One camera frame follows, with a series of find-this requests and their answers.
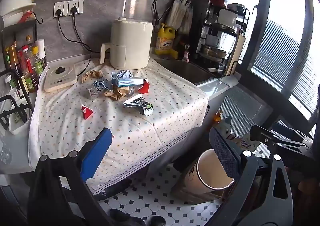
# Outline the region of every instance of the floral tablecloth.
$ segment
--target floral tablecloth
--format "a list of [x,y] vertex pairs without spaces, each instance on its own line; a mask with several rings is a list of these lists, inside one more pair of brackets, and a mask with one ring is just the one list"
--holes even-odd
[[[80,73],[87,61],[75,64]],[[102,70],[109,79],[115,70],[109,62],[99,65],[93,59],[86,71]],[[93,193],[98,193],[139,168],[148,164],[168,147],[182,139],[191,128],[201,126],[208,97],[194,84],[173,74],[153,59],[146,68],[134,70],[138,77],[148,79],[149,92],[144,94],[154,108],[146,117],[135,108],[123,106],[124,98],[114,101],[100,95],[88,99],[88,88],[95,79],[78,82],[71,87],[47,93],[45,75],[41,76],[29,134],[29,162],[33,169],[42,154],[50,158],[66,156],[71,150],[80,150],[108,127],[112,144],[93,178],[86,181]],[[93,115],[84,120],[81,105],[93,109]]]

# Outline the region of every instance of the black hook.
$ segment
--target black hook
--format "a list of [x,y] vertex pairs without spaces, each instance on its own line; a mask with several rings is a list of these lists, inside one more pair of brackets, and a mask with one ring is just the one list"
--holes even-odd
[[35,15],[35,17],[36,17],[37,22],[38,22],[39,24],[42,24],[42,23],[43,23],[43,19],[41,18],[41,22],[39,22],[39,20],[38,20],[38,18],[37,18],[36,13],[35,13],[35,12],[33,12],[33,14],[34,14],[34,15]]

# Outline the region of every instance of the metal screw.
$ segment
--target metal screw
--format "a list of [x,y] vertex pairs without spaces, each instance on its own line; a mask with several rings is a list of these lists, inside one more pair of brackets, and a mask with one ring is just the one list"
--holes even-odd
[[47,160],[47,156],[46,155],[42,155],[41,157],[40,157],[40,161],[46,161]]
[[74,150],[69,153],[70,157],[76,157],[77,155],[78,155],[78,152]]
[[249,150],[244,150],[243,151],[243,154],[246,156],[246,157],[250,157],[252,154]]
[[279,155],[274,155],[273,158],[276,159],[277,161],[281,160],[281,157]]

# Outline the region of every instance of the cream air fryer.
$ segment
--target cream air fryer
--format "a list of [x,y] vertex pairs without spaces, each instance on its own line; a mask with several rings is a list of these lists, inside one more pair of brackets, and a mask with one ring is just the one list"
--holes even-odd
[[111,42],[101,45],[100,63],[110,49],[110,63],[118,70],[135,70],[147,66],[152,23],[119,17],[111,29]]

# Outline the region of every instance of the yellow detergent bottle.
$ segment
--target yellow detergent bottle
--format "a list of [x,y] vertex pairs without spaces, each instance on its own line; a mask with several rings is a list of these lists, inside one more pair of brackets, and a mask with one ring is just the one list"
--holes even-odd
[[156,43],[156,54],[160,55],[170,53],[175,35],[176,31],[173,28],[167,27],[162,23]]

